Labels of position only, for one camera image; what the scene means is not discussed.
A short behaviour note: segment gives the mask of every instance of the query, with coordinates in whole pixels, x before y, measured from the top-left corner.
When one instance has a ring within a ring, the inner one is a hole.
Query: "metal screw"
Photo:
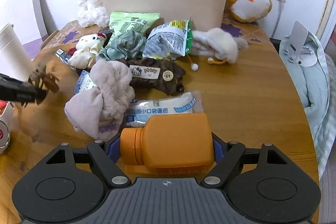
[[[111,182],[114,184],[125,184],[128,181],[127,177],[124,176],[116,176],[111,179]]]
[[[219,177],[209,176],[204,179],[204,182],[206,184],[216,185],[221,182],[221,179]]]

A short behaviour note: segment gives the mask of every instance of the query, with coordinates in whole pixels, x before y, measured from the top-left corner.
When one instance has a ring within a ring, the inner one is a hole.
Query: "gray ribbed plate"
[[[26,220],[22,224],[29,223],[31,222]],[[131,187],[112,190],[99,209],[72,223],[252,224],[256,222],[232,209],[220,190],[203,188],[193,178],[138,178]]]

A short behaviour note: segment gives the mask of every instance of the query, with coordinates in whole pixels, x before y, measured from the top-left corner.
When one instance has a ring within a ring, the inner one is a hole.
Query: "patterned tablecloth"
[[[270,43],[267,35],[257,22],[240,23],[233,19],[228,12],[224,12],[223,14],[221,28],[234,37],[245,38],[250,44],[260,44],[262,46],[263,43]],[[103,28],[96,25],[82,28],[78,25],[77,20],[71,21],[48,42],[45,48],[78,42],[83,35],[97,33],[100,29]]]

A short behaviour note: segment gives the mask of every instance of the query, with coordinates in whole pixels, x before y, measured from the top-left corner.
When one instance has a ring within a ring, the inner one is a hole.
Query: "white pom-pom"
[[[193,63],[193,64],[191,65],[191,69],[192,69],[193,71],[197,71],[197,70],[198,70],[198,65],[195,64],[195,63]]]

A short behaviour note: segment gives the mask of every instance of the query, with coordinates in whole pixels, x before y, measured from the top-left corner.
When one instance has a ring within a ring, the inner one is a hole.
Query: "orange bottle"
[[[214,163],[205,113],[152,116],[144,128],[125,128],[120,155],[128,173],[189,174]]]

